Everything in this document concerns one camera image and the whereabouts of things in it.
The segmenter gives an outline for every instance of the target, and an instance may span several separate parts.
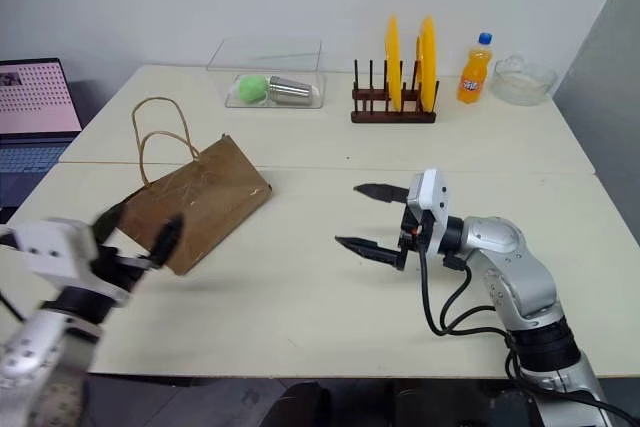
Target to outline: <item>metal cup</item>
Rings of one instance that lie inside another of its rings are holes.
[[[269,80],[269,98],[277,104],[311,105],[313,88],[309,84],[274,75]]]

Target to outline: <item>white table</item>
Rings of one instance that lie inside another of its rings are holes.
[[[440,82],[435,124],[352,124],[350,74],[328,74],[319,110],[228,109],[202,67],[141,67],[61,157],[62,162],[137,162],[131,109],[148,96],[183,108],[192,138],[204,148],[232,135],[256,166],[461,172],[593,173],[551,99],[535,107],[507,104],[485,92],[477,104],[455,99],[457,79]],[[159,102],[140,112],[144,131],[179,132],[177,114]],[[147,162],[182,163],[173,139],[156,137]]]
[[[172,166],[154,165],[150,175]],[[422,314],[417,259],[407,271],[357,257],[334,235],[393,247],[402,216],[352,191],[362,182],[407,185],[410,172],[261,169],[273,198],[186,277],[149,274],[108,319],[95,372],[202,376],[502,377],[500,338],[437,338]],[[550,269],[578,344],[598,375],[640,375],[640,249],[596,177],[451,173],[453,215],[516,222]],[[126,164],[59,164],[12,224],[44,216],[85,221],[140,185]],[[122,234],[114,243],[139,252]],[[24,312],[53,290],[0,253],[0,285]],[[431,266],[433,305],[461,275]],[[476,281],[454,311],[488,296]],[[0,339],[13,328],[2,312]],[[478,323],[496,325],[491,313]]]

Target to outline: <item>laptop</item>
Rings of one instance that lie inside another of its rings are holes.
[[[59,59],[0,61],[0,208],[19,206],[81,130]]]

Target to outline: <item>green ball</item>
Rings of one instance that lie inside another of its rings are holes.
[[[247,104],[258,102],[267,97],[269,81],[263,75],[247,75],[238,84],[238,98]]]

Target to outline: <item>orange soda bottle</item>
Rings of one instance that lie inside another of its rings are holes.
[[[482,85],[487,78],[487,65],[491,60],[491,34],[483,32],[478,45],[469,50],[469,61],[460,76],[458,100],[471,104],[480,98]]]

